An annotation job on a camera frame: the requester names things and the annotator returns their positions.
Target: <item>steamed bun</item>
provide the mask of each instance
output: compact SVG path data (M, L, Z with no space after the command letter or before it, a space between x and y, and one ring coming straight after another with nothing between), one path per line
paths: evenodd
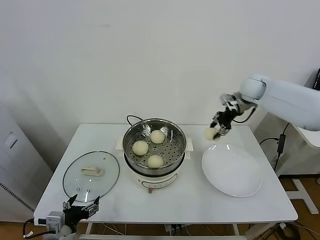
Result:
M152 155L148 158L146 165L148 168L160 168L165 164L162 157L158 155Z
M165 140L165 134L161 130L154 130L151 132L150 140L154 144L160 144Z
M214 136L217 134L217 132L218 132L218 129L216 129L215 127L208 127L204 132L204 136L209 141L213 141Z
M132 146L132 151L135 155L142 156L148 152L149 146L145 141L136 141Z

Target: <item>wooden floor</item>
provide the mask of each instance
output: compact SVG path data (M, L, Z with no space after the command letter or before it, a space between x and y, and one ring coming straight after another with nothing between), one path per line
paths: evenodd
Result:
M294 191L295 186L293 185L290 179L281 179L280 180L284 189L286 191ZM302 184L308 191L310 197L312 198L313 202L320 210L320 186L316 183L315 178L302 178ZM303 224L304 226L320 233L320 214L310 214L309 210L307 209L306 205L302 200L293 200L292 201L298 215L298 221ZM12 223L12 222L0 222L0 239L1 240L23 240L22 237L22 223ZM124 224L115 224L118 231L121 233L125 233L125 225ZM217 235L233 235L233 228L231 225L208 225L210 230ZM239 232L241 235L248 229L248 224L239 224ZM78 225L79 231L81 233L86 232L87 224L80 223ZM32 227L31 225L28 226L27 232L29 230L33 230L35 233L40 233L45 231L44 227ZM207 229L206 225L201 224L194 224L189 225L187 230L191 235L194 236L211 236L212 233ZM314 234L314 238L310 235L310 233L303 229L299 228L299 232L301 235L302 240L320 240L320 235ZM92 227L92 234L105 234L105 235L112 235L116 234L115 232L105 228L102 224L96 223ZM126 228L127 235L142 235L142 236L166 236L169 235L168 232L165 231L165 227L163 224L127 224ZM180 230L177 230L176 235L180 235ZM187 236L186 230L182 229L182 234ZM273 234L271 235L268 240L276 240L277 237Z

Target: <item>black cable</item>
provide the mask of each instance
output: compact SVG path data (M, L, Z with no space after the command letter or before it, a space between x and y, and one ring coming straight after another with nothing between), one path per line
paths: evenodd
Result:
M274 165L274 168L273 168L274 171L276 171L276 168L277 168L277 165L278 165L278 162L279 162L280 155L281 155L281 153L278 153L278 157L276 158L275 165Z
M24 224L22 226L22 236L24 236L23 237L24 239L33 239L35 237L39 237L39 236L42 236L42 235L45 235L45 234L55 234L56 233L55 231L44 231L44 232L41 232L41 233L32 234L31 236L25 236L26 235L26 226L27 226L28 223L34 224L35 223L35 219L34 218L30 218L29 220L24 222Z
M173 236L177 233L177 224L171 224L171 227L174 229Z
M249 116L246 118L246 120L243 120L243 121L237 121L237 120L232 120L232 121L234 121L235 123L237 123L237 124L243 124L243 123L245 123L246 121L248 121L249 120L249 118L252 116L252 114L254 114L254 112L256 111L256 107L254 107L253 109L252 109L252 111L250 112L250 114L249 114Z
M180 229L181 236L183 236L183 234L182 234L182 226L181 226L181 224L178 224L178 227L179 227L179 229Z
M263 140L259 143L259 145L261 145L264 141L267 141L267 140L270 140L270 139L279 141L279 138L277 138L277 137L268 137L268 138L266 138L266 139L263 139Z
M284 230L278 226L275 229L275 231L280 236L281 239L283 239L283 240L301 240L299 230L295 225L287 222L287 223L285 223L285 227L291 230L293 236L287 236L286 233L284 232Z
M307 230L307 231L310 233L310 235L313 237L313 239L314 239L314 240L317 240L316 237L313 235L313 233L312 233L309 229L306 228L306 226L302 225L302 224L301 224L300 222L298 222L298 221L294 221L294 222L297 223L297 224L299 224L299 225L301 225L302 227L304 227L305 230Z
M131 126L132 126L132 124L131 124L131 122L129 121L129 118L130 118L130 117L139 119L140 121L143 120L141 117L138 117L138 116L135 116L135 115L128 115L128 116L126 116L126 121L127 121L128 124L130 124Z
M285 131L287 130L287 127L289 126L289 124L290 124L290 122L287 123L287 125L285 126L282 134L285 134Z

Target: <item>glass lid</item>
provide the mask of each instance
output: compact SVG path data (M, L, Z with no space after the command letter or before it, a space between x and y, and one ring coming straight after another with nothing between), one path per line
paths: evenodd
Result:
M76 159L63 176L63 189L69 198L78 194L76 201L91 202L106 195L119 176L117 159L104 151L88 152Z

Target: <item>cable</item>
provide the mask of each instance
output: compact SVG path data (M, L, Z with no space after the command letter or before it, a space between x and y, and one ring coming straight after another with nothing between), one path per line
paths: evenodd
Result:
M215 234L213 231L211 231L211 229L208 227L208 225L207 225L207 224L206 224L205 226L206 226L206 228L209 230L209 232L210 232L210 233L212 233L212 234L213 234L213 235L215 235L215 236L218 236L218 235L217 235L217 234Z
M176 233L177 233L177 224L171 224L171 226L170 226L170 230L171 230L171 228L173 228L173 229L174 229L173 236L175 236L175 235L176 235Z
M289 126L289 124L290 124L290 122L287 123L287 125L285 126L282 134L285 134L285 131L287 130L287 127Z
M42 235L45 235L45 234L55 234L56 233L56 231L44 231L44 232L41 232L41 233L34 234L33 231L31 231L28 234L26 234L26 226L27 226L28 223L34 224L35 223L35 219L34 218L30 218L30 219L28 219L27 221L24 222L23 227L22 227L22 236L23 236L24 239L33 239L35 237L39 237L39 236L42 236Z
M283 240L301 240L299 230L297 229L296 226L294 226L291 223L286 223L285 227L291 230L293 236L287 236L284 231L284 227L278 226L275 231L280 236L281 239L283 239Z
M278 162L279 162L280 155L281 155L281 153L278 153L278 157L276 158L275 165L274 165L274 168L273 168L274 171L276 171L276 168L277 168L277 165L278 165Z
M268 138L265 138L265 139L263 139L263 140L259 143L259 145L261 145L264 141L267 141L267 140L276 140L276 141L279 141L279 138L277 138L277 137L268 137Z
M132 123L129 121L129 118L136 118L139 119L140 121L142 121L143 119L141 117L135 116L135 115L128 115L126 116L126 121L128 122L128 124L130 124L132 126Z
M297 227L300 227L300 228L303 228L303 229L306 229L306 230L308 230L309 231L309 233L310 232L313 232L314 234L317 234L317 235L320 235L320 233L318 233L318 232L315 232L315 231L313 231L312 229L310 229L310 228L308 228L308 227L306 227L306 226L304 226L304 225L302 225L300 222L298 222L298 221L295 221L297 224L300 224L301 226L299 226L299 225L296 225L296 224L293 224L293 223L291 223L292 225L295 225L295 226L297 226Z
M181 226L181 224L178 224L178 227L179 227L179 229L180 229L181 236L183 236L183 233L182 233L182 226Z
M102 229L103 226L104 226L104 224L101 225L101 227L100 227L100 229L99 229L99 231L98 231L98 234L100 234L100 231L101 231L101 229Z
M107 229L110 229L110 230L114 231L117 235L121 234L122 236L124 236L124 234L123 234L122 232L119 232L119 231L118 231L117 227L116 227L113 223L108 223L108 224L103 223L103 225L104 225Z
M249 116L245 119L245 120L243 120L243 121L237 121L237 120L232 120L232 121L234 121L235 123L237 123L237 124L243 124L243 123L245 123L246 121L248 121L249 120L249 118L252 116L252 114L254 114L254 112L256 111L256 107L254 107L253 109L252 109L252 111L250 112L250 114L249 114Z
M192 235L190 234L190 232L188 231L187 226L184 226L184 228L185 228L185 230L186 230L186 233L187 233L189 236L192 236Z

